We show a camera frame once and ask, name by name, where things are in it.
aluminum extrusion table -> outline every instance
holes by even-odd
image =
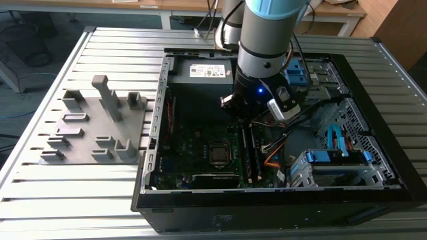
[[[345,54],[366,91],[427,182],[427,98],[381,43],[370,38],[301,36],[307,53]],[[39,165],[41,148],[66,109],[65,90],[99,93],[95,74],[109,75],[119,96],[139,91],[153,111],[165,48],[213,49],[191,31],[89,27],[0,172],[0,239],[282,238],[426,239],[427,206],[341,228],[170,233],[159,235],[131,211],[133,165]],[[149,145],[146,114],[141,147]]]

motherboard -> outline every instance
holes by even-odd
[[[265,144],[262,126],[251,128],[257,148]],[[251,162],[245,131],[238,123],[182,124],[175,128],[161,158],[159,189],[235,189],[274,187],[274,172]],[[253,181],[253,165],[257,179]]]

floor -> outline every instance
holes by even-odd
[[[25,63],[15,56],[6,44],[0,42],[0,61],[7,63],[21,77],[33,73],[58,74],[86,26],[142,29],[162,28],[161,17],[154,15],[79,13],[75,22],[70,22],[67,13],[53,13],[51,17],[58,29],[58,35],[46,40],[47,47],[54,54],[54,60],[47,66],[34,68],[26,67]],[[199,23],[199,20],[201,19],[191,19],[186,22],[189,24],[181,24],[177,19],[173,19],[173,29],[191,30]],[[0,13],[0,30],[14,24],[15,22],[10,14]],[[206,21],[202,29],[206,29],[207,26],[209,21]],[[427,76],[427,57],[421,60],[417,67],[410,71],[410,74],[419,80],[423,89],[427,89],[427,81],[423,81]],[[26,95],[14,93],[0,80],[0,134],[22,135],[33,118],[33,114],[17,118],[3,117],[17,116],[37,110],[54,79],[55,77],[51,75],[33,75],[23,78],[21,84],[27,88]],[[0,138],[0,167],[13,151],[9,147],[3,147],[14,145],[15,143],[17,139]]]

power supply label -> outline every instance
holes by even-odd
[[[190,66],[191,78],[226,78],[226,65],[194,64]]]

wooden cabinet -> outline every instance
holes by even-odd
[[[409,70],[427,52],[427,0],[359,0],[367,11],[354,37],[378,37]]]

